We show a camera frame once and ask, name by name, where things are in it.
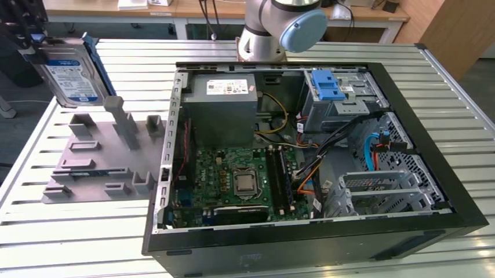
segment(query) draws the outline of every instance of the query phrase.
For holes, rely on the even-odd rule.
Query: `blue hard drive label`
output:
[[[47,69],[67,99],[79,103],[99,99],[88,73],[77,60],[49,60]]]
[[[80,62],[77,60],[49,60],[47,65],[51,66],[65,66],[65,67],[77,67]]]

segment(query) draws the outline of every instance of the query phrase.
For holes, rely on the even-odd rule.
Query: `desk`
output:
[[[188,39],[185,25],[205,24],[197,0],[173,0],[168,7],[152,6],[147,10],[117,10],[117,0],[44,0],[51,22],[91,22],[91,23],[173,23],[177,39]],[[220,24],[244,25],[244,4],[216,1]],[[328,18],[332,8],[324,9]],[[410,16],[398,8],[395,13],[352,7],[356,27],[384,28],[380,43],[392,43],[403,22]],[[208,17],[216,22],[209,1]],[[330,20],[330,27],[348,27],[348,20]]]
[[[233,42],[103,39],[96,48],[117,95],[127,101],[124,109],[135,120],[148,114],[167,119],[177,61],[236,59]],[[263,277],[492,277],[495,127],[428,51],[414,45],[319,43],[307,52],[288,53],[288,61],[383,63],[478,207],[494,223],[400,260],[294,269],[264,273]],[[67,109],[52,100],[0,187],[1,278],[171,278],[159,263],[141,256],[147,200],[40,203],[71,135],[67,124],[79,112],[91,113],[96,121],[111,119],[103,107]]]

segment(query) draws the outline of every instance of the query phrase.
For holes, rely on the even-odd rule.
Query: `open computer tower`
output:
[[[403,258],[486,225],[382,64],[177,64],[143,243],[173,277]]]

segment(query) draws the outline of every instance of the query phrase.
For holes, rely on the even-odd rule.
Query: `metal table rail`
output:
[[[99,53],[124,109],[136,120],[167,118],[176,61],[233,61],[233,42],[101,40]],[[495,223],[495,128],[427,50],[414,45],[320,43],[290,61],[384,64],[490,223]],[[111,120],[101,107],[52,100],[0,187],[4,277],[169,277],[141,256],[148,201],[43,204],[41,192],[65,147],[73,113]],[[248,273],[243,277],[492,277],[495,225],[400,260]]]

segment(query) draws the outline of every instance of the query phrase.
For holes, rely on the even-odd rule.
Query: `motherboard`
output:
[[[284,175],[274,177],[282,168]],[[290,187],[288,179],[296,168],[291,148],[199,149],[195,187],[177,192],[183,226],[209,226],[213,209],[259,209],[268,214],[268,222],[308,219],[307,202],[292,197]],[[274,183],[287,188],[278,188]],[[232,223],[236,217],[241,214],[232,215]]]

